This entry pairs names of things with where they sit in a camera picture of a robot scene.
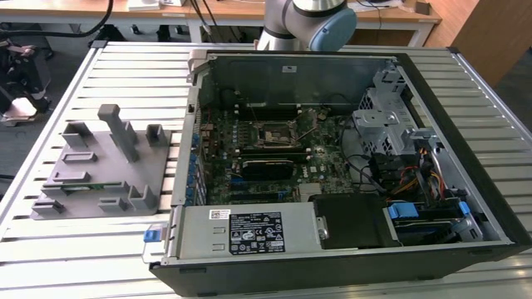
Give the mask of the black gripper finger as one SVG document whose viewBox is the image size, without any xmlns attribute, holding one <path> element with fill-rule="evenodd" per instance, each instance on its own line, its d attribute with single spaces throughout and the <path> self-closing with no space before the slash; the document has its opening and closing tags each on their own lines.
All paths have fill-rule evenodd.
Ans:
<svg viewBox="0 0 532 299">
<path fill-rule="evenodd" d="M 46 90 L 32 94 L 34 107 L 39 113 L 46 113 L 50 108 L 50 100 L 46 97 Z"/>
<path fill-rule="evenodd" d="M 6 114 L 12 107 L 12 95 L 6 91 L 4 88 L 0 88 L 0 113 Z"/>
</svg>

